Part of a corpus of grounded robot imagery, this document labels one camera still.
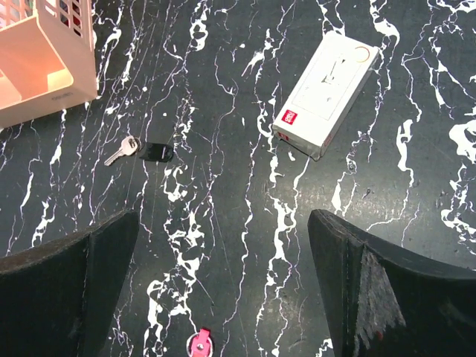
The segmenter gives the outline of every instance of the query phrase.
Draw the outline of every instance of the floor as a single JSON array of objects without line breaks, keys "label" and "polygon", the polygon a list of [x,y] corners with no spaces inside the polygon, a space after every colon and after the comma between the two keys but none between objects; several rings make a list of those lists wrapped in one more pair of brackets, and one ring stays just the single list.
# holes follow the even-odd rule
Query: floor
[{"label": "floor", "polygon": [[[475,0],[94,4],[99,97],[0,132],[0,254],[141,215],[102,356],[330,357],[306,228],[325,208],[476,268]],[[380,47],[319,161],[271,123],[328,30]],[[132,134],[168,164],[103,161]]]}]

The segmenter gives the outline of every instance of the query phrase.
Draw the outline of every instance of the pink object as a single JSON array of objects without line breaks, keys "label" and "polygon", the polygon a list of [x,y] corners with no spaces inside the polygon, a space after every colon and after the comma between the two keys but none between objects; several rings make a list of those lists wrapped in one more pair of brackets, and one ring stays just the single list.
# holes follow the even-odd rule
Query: pink object
[{"label": "pink object", "polygon": [[96,96],[91,0],[0,0],[0,128]]},{"label": "pink object", "polygon": [[210,331],[201,329],[199,334],[192,340],[192,357],[208,357],[211,352]]}]

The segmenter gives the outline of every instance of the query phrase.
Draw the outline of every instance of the cardboard box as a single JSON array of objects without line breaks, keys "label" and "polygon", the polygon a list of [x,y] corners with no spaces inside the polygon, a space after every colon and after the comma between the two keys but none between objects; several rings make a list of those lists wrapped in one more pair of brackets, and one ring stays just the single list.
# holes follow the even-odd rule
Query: cardboard box
[{"label": "cardboard box", "polygon": [[370,75],[379,49],[326,33],[273,123],[276,136],[318,160]]}]

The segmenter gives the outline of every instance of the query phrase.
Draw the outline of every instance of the key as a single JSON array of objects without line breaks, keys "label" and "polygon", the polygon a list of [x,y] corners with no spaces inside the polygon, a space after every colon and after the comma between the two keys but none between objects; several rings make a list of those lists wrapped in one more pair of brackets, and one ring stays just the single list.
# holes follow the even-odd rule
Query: key
[{"label": "key", "polygon": [[135,138],[133,136],[128,136],[122,140],[122,143],[120,143],[120,149],[112,154],[106,161],[104,161],[104,164],[106,166],[111,166],[111,164],[121,156],[130,156],[134,154],[137,152],[138,148],[139,146],[137,145]]}]

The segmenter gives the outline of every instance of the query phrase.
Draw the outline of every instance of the scuffed surface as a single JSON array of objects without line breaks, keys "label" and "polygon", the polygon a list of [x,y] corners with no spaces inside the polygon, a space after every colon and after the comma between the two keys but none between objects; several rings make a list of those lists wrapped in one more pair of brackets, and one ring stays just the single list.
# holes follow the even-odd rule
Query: scuffed surface
[{"label": "scuffed surface", "polygon": [[360,274],[354,357],[362,345],[370,349],[373,338],[384,338],[387,329],[406,326],[385,268],[367,249],[362,254]]}]

